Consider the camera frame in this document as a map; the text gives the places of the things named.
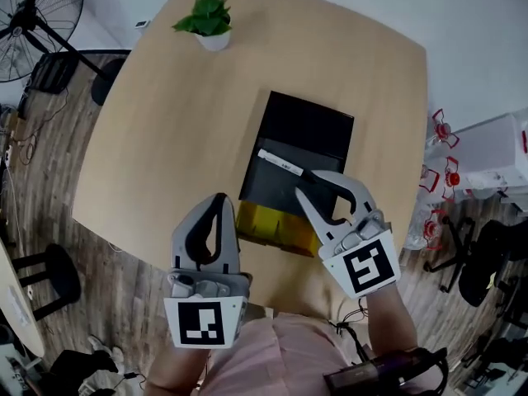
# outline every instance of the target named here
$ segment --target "fan stand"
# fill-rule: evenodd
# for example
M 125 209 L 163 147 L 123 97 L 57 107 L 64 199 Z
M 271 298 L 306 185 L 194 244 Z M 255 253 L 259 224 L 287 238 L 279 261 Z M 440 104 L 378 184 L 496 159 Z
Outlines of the fan stand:
M 83 54 L 79 53 L 71 44 L 69 44 L 61 35 L 59 35 L 53 28 L 51 28 L 45 21 L 39 17 L 35 17 L 35 23 L 40 27 L 46 34 L 61 44 L 70 53 L 75 54 L 78 59 L 86 64 L 91 70 L 97 73 L 96 78 L 92 84 L 92 99 L 93 101 L 102 106 L 105 102 L 114 81 L 117 78 L 125 59 L 114 59 L 108 62 L 102 69 L 98 68 L 90 60 L 88 60 Z

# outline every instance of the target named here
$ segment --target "white marker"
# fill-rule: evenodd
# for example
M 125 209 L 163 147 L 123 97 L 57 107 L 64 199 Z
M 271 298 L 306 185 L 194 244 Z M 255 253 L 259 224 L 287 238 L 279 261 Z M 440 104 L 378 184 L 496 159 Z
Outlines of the white marker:
M 294 164 L 287 162 L 286 160 L 276 156 L 275 154 L 268 153 L 265 149 L 258 150 L 258 157 L 263 158 L 267 162 L 275 164 L 276 166 L 279 166 L 297 176 L 301 176 L 303 174 L 303 169 L 299 166 L 295 166 Z

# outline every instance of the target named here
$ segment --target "black stool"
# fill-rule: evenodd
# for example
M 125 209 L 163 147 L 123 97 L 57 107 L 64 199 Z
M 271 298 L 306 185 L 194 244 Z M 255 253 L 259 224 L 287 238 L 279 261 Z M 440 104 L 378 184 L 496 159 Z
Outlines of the black stool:
M 75 265 L 63 247 L 54 243 L 48 245 L 45 252 L 12 260 L 14 269 L 18 272 L 21 268 L 45 264 L 45 271 L 33 276 L 21 278 L 22 287 L 33 285 L 39 281 L 49 279 L 59 298 L 49 304 L 33 311 L 35 320 L 40 320 L 55 311 L 73 304 L 81 297 L 81 282 Z

